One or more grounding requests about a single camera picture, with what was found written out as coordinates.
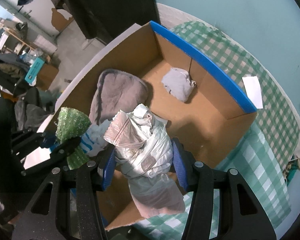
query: metal bolt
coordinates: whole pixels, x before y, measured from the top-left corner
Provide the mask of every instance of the metal bolt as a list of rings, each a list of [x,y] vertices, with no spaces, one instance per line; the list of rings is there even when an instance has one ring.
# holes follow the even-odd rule
[[[52,169],[53,174],[58,174],[60,172],[60,168],[56,167]]]
[[[201,167],[203,167],[203,163],[202,162],[195,162],[194,166],[196,166],[198,168],[201,168]]]
[[[237,175],[238,174],[238,171],[236,169],[230,169],[230,173],[232,175]]]
[[[96,162],[95,162],[95,161],[88,161],[88,162],[87,162],[87,166],[88,166],[88,167],[93,167],[94,165],[96,165]]]

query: green checkered tablecloth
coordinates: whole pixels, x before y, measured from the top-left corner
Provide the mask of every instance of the green checkered tablecloth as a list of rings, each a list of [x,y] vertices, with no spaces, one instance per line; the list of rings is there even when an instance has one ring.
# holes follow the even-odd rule
[[[244,92],[242,77],[258,77],[264,109],[258,110],[257,125],[284,171],[297,146],[300,130],[287,100],[260,62],[223,32],[203,22],[186,22],[171,31],[207,55]]]
[[[288,190],[278,161],[256,122],[253,122],[236,148],[216,169],[227,171],[230,168],[236,168],[247,181],[273,227],[280,225],[291,211]],[[190,210],[192,194],[191,192],[184,196],[185,213],[152,217],[134,226],[151,239],[181,239]],[[210,239],[218,234],[219,203],[219,191],[215,189]]]

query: small cardboard box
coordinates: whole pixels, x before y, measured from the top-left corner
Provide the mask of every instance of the small cardboard box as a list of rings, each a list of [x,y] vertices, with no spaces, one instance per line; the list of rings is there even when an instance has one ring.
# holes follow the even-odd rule
[[[187,70],[197,83],[187,103],[170,95],[161,83],[171,67]],[[178,137],[196,160],[211,168],[237,145],[255,119],[255,106],[231,78],[195,47],[154,22],[132,26],[100,51],[61,95],[56,111],[67,106],[89,115],[99,75],[107,68],[142,78],[150,92],[145,104],[171,121],[169,136]],[[56,116],[44,125],[53,123]],[[98,201],[109,223],[107,230],[143,219],[119,171],[111,186],[98,192]]]

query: black machine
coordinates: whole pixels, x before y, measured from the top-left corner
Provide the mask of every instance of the black machine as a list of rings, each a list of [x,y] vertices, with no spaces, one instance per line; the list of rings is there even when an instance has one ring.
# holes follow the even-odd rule
[[[107,239],[96,191],[110,185],[114,173],[114,146],[76,170],[69,170],[66,157],[80,143],[71,138],[57,146],[50,159],[24,169],[23,159],[38,146],[54,143],[52,134],[31,129],[11,134],[0,97],[0,224],[22,212],[12,240],[75,239],[70,229],[70,189],[76,188],[78,228],[81,240]],[[194,192],[182,239],[209,239],[213,191],[220,190],[218,236],[224,240],[272,240],[276,235],[258,199],[235,169],[210,169],[197,162],[173,138],[173,166],[185,191]]]

